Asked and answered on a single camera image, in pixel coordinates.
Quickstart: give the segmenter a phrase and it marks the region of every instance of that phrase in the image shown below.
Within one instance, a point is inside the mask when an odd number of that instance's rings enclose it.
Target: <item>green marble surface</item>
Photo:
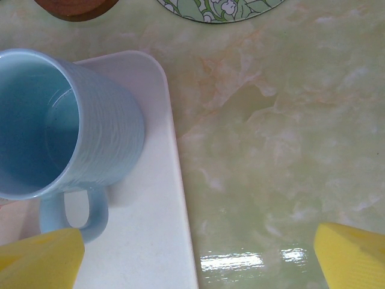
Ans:
[[[0,49],[135,49],[170,82],[202,288],[327,288],[319,222],[385,233],[385,2],[287,0],[205,25],[156,0],[84,23],[0,1]]]

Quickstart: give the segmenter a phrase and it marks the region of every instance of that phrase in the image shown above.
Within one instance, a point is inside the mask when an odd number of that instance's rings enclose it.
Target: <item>white tray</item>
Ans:
[[[80,61],[127,87],[146,119],[146,141],[134,170],[109,188],[106,231],[85,247],[75,289],[198,288],[170,95],[152,57],[126,51]],[[87,218],[84,193],[66,196],[70,223]],[[0,210],[0,244],[38,234],[38,203]]]

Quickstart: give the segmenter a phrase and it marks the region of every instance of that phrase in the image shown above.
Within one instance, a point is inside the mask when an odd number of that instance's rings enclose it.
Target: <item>table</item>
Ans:
[[[83,23],[0,2],[0,49],[128,49],[168,76],[202,288],[327,288],[319,222],[385,233],[385,2],[286,0],[204,25],[155,0]]]

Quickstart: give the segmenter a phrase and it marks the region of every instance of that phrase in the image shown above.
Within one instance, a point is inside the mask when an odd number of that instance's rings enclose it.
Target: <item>mug handle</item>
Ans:
[[[108,221],[108,199],[104,188],[87,190],[90,213],[86,224],[79,228],[83,242],[88,243],[103,233]],[[40,201],[40,230],[42,233],[71,228],[67,220],[64,193],[42,197]]]

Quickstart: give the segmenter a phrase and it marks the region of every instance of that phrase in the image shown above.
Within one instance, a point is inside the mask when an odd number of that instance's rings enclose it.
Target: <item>light blue mug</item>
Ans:
[[[69,227],[64,193],[88,191],[83,240],[108,221],[104,187],[140,156],[144,120],[123,87],[27,49],[0,52],[0,197],[40,197],[40,229]]]

